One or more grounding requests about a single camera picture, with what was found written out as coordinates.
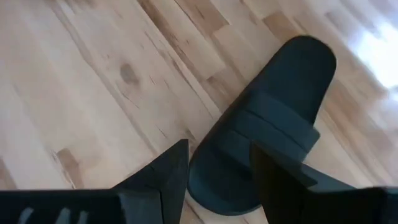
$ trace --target black slide sandal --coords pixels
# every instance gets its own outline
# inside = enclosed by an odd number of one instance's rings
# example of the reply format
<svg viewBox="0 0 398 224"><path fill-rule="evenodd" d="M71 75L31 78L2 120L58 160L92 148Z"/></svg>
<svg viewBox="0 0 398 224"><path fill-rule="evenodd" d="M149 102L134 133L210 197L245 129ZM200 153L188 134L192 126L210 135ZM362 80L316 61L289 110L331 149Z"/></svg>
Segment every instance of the black slide sandal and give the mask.
<svg viewBox="0 0 398 224"><path fill-rule="evenodd" d="M313 124L335 69L333 52L313 37L284 44L195 151L190 195L221 215L258 208L249 164L251 141L302 162L319 138Z"/></svg>

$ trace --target wood grain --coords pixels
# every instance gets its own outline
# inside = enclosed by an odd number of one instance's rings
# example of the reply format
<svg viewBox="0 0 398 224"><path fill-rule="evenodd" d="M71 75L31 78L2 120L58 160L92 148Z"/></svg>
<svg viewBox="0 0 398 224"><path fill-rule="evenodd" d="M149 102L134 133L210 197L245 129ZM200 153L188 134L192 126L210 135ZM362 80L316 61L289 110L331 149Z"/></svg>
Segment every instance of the wood grain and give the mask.
<svg viewBox="0 0 398 224"><path fill-rule="evenodd" d="M305 163L397 185L397 14L391 0L0 1L0 189L109 188L181 138L193 152L299 34L338 60ZM265 222L188 194L181 219Z"/></svg>

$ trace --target wooden floor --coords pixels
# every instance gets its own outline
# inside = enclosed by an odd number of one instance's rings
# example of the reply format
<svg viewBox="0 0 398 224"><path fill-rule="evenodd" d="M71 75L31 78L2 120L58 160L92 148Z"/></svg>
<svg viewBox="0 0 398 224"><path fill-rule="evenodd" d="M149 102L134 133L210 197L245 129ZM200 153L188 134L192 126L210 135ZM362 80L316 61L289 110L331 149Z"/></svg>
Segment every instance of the wooden floor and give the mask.
<svg viewBox="0 0 398 224"><path fill-rule="evenodd" d="M181 138L195 150L299 34L338 58L306 163L397 185L396 0L0 0L0 189L108 188ZM266 223L185 202L181 223Z"/></svg>

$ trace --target black object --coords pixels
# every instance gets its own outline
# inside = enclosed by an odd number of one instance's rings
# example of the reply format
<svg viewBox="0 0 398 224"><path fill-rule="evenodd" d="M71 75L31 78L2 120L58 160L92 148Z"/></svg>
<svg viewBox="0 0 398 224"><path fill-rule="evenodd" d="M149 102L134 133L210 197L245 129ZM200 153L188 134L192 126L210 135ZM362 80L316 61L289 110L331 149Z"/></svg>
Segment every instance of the black object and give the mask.
<svg viewBox="0 0 398 224"><path fill-rule="evenodd" d="M284 44L195 151L188 177L191 196L221 215L258 208L251 141L302 162L319 138L313 123L335 69L333 52L313 37Z"/></svg>
<svg viewBox="0 0 398 224"><path fill-rule="evenodd" d="M254 144L251 167L269 224L397 223L398 189L354 189L270 146Z"/></svg>
<svg viewBox="0 0 398 224"><path fill-rule="evenodd" d="M0 223L179 224L188 177L181 140L109 190L0 192Z"/></svg>

